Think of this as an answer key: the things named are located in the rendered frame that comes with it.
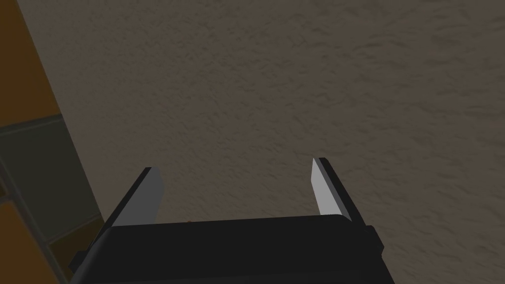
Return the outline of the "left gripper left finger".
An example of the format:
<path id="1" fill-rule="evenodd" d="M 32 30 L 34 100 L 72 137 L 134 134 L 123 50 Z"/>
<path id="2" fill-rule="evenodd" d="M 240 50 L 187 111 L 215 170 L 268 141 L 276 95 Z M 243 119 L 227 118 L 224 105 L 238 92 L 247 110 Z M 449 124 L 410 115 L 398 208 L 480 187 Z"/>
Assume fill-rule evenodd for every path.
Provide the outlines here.
<path id="1" fill-rule="evenodd" d="M 158 167 L 146 167 L 113 210 L 105 227 L 154 223 L 164 184 Z"/>

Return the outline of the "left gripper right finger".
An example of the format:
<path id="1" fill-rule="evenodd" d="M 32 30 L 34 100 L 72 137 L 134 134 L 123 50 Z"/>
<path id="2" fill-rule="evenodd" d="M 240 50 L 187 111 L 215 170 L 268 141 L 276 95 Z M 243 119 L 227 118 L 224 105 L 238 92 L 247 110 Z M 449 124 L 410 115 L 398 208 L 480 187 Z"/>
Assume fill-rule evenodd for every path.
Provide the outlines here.
<path id="1" fill-rule="evenodd" d="M 313 158 L 311 185 L 320 215 L 341 215 L 365 226 L 357 206 L 326 158 Z"/>

